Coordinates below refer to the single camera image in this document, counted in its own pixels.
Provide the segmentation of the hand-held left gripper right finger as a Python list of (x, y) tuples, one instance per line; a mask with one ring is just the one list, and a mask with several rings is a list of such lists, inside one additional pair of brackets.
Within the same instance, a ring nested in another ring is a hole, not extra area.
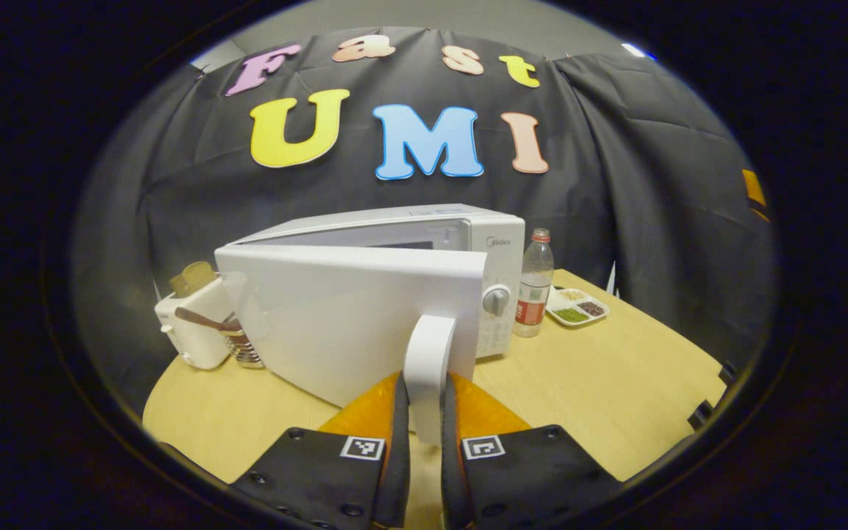
[(622, 490), (562, 426), (530, 426), (457, 373), (442, 409), (445, 528), (580, 529)]

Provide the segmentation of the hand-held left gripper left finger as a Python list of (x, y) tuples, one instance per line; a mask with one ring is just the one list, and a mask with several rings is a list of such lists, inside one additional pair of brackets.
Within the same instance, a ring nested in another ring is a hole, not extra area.
[(381, 379), (318, 429), (290, 427), (232, 489), (293, 526), (404, 526), (411, 478), (403, 373)]

